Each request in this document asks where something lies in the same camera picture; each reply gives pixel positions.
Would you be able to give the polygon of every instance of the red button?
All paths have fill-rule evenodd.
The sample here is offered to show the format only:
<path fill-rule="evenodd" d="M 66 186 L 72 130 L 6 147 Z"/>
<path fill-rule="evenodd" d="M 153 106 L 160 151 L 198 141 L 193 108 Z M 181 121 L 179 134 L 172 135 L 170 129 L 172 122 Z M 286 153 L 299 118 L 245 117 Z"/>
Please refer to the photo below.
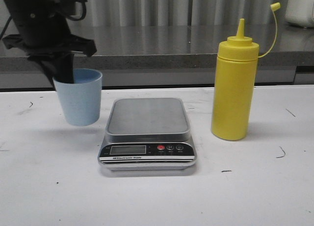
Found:
<path fill-rule="evenodd" d="M 165 146 L 164 146 L 164 145 L 158 145 L 158 146 L 157 146 L 157 149 L 158 149 L 158 150 L 164 150 L 164 149 L 165 149 Z"/>

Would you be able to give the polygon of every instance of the black cable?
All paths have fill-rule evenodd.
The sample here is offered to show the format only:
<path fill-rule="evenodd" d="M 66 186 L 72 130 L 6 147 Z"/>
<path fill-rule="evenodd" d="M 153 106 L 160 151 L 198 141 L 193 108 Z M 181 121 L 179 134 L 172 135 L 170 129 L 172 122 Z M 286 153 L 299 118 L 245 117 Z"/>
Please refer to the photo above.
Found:
<path fill-rule="evenodd" d="M 5 26 L 0 34 L 0 40 L 2 39 L 2 37 L 4 36 L 6 29 L 8 28 L 10 21 L 12 20 L 12 16 L 9 17 L 9 19 L 6 21 Z"/>
<path fill-rule="evenodd" d="M 87 0 L 76 0 L 76 1 L 78 1 L 82 4 L 82 15 L 79 18 L 69 16 L 62 11 L 60 12 L 65 18 L 67 18 L 71 21 L 80 21 L 80 20 L 83 20 L 86 16 L 86 4 L 85 3 L 87 2 Z"/>

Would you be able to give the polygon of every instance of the scale control panel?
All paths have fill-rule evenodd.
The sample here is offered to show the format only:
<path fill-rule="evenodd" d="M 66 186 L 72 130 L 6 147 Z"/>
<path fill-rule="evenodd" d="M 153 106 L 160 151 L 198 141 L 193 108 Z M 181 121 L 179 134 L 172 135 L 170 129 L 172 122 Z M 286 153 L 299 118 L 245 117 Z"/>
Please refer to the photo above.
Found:
<path fill-rule="evenodd" d="M 99 154 L 103 164 L 183 163 L 195 158 L 192 146 L 185 142 L 113 143 Z"/>

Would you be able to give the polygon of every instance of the yellow cap tether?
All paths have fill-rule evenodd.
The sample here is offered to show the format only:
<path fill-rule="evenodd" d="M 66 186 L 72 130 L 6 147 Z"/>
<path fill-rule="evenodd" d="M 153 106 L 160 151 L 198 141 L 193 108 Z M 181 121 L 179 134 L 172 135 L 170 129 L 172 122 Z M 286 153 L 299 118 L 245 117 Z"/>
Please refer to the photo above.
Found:
<path fill-rule="evenodd" d="M 278 33 L 278 25 L 277 25 L 277 19 L 276 19 L 276 15 L 275 15 L 275 11 L 277 11 L 280 8 L 280 3 L 274 3 L 270 5 L 271 11 L 273 13 L 274 19 L 275 19 L 275 25 L 276 25 L 276 32 L 275 32 L 275 37 L 274 37 L 274 41 L 273 44 L 271 45 L 270 49 L 264 53 L 263 55 L 260 55 L 259 58 L 266 56 L 268 53 L 270 53 L 270 51 L 273 49 L 275 43 L 276 43 L 276 39 L 277 39 L 277 33 Z"/>

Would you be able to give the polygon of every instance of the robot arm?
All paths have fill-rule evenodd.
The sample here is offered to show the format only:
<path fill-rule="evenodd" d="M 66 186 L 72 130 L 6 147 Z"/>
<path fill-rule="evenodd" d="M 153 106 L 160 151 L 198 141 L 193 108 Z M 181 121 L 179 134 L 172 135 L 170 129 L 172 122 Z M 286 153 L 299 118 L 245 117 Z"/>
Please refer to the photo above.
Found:
<path fill-rule="evenodd" d="M 92 56 L 97 50 L 90 39 L 72 35 L 66 18 L 82 20 L 86 15 L 86 0 L 4 0 L 20 34 L 3 39 L 7 49 L 16 47 L 26 52 L 50 83 L 55 77 L 63 83 L 73 83 L 74 52 Z M 75 2 L 83 7 L 82 16 L 73 18 L 69 9 Z"/>

